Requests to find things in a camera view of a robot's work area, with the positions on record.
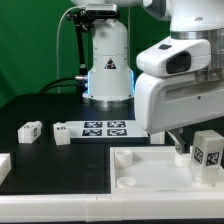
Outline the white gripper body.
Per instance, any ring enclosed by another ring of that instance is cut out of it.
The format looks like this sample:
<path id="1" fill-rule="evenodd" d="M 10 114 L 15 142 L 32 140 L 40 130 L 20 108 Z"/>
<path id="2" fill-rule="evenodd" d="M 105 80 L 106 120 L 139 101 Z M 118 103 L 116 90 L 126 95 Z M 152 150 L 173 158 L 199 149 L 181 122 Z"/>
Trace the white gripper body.
<path id="1" fill-rule="evenodd" d="M 201 73 L 211 62 L 205 39 L 170 37 L 137 56 L 135 119 L 150 134 L 224 116 L 224 80 Z"/>

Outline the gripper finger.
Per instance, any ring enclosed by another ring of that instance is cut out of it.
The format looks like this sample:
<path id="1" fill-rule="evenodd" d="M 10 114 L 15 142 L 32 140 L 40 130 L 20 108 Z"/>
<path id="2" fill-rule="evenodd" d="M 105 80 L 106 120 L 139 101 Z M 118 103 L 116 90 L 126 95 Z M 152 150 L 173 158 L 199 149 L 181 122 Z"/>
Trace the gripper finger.
<path id="1" fill-rule="evenodd" d="M 180 155 L 185 154 L 185 141 L 182 138 L 181 132 L 179 129 L 172 129 L 168 131 L 168 134 L 175 142 L 176 152 Z"/>

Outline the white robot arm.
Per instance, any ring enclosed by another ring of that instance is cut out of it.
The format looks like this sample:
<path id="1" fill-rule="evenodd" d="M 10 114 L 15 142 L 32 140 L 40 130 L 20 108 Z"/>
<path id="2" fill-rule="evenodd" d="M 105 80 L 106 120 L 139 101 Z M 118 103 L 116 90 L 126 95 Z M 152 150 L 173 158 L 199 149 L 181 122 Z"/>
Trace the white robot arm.
<path id="1" fill-rule="evenodd" d="M 180 129 L 224 115 L 224 0 L 71 0 L 93 27 L 93 66 L 84 98 L 107 105 L 134 99 L 135 120 L 149 134 L 167 131 L 189 151 Z M 142 6 L 170 23 L 170 35 L 138 54 L 134 78 L 119 7 Z"/>

